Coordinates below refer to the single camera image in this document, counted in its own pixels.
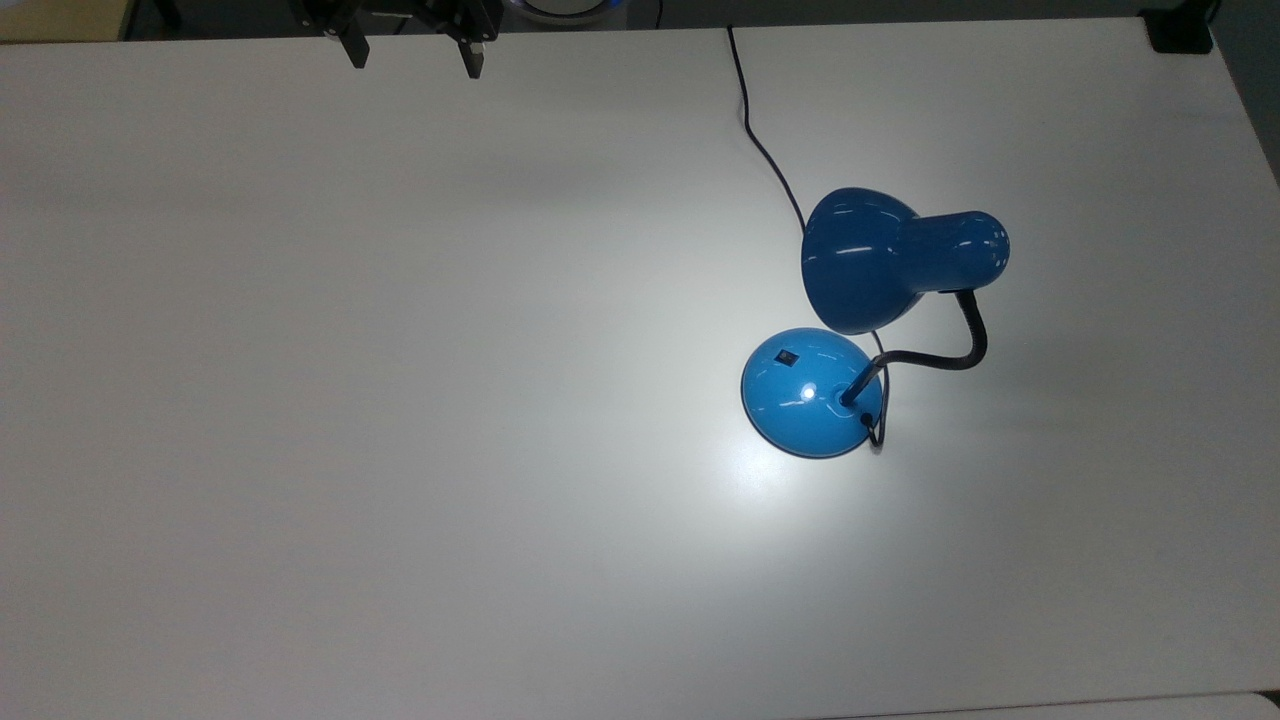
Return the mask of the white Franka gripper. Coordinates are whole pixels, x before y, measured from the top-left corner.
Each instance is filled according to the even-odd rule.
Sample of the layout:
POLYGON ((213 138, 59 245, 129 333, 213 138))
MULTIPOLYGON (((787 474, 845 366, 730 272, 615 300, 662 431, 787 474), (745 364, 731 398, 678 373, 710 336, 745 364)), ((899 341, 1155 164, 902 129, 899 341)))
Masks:
POLYGON ((456 40, 470 79, 481 78, 485 42, 502 23, 500 1, 293 1, 291 10, 302 26, 334 37, 356 69, 369 60, 367 18, 415 20, 430 35, 456 40))

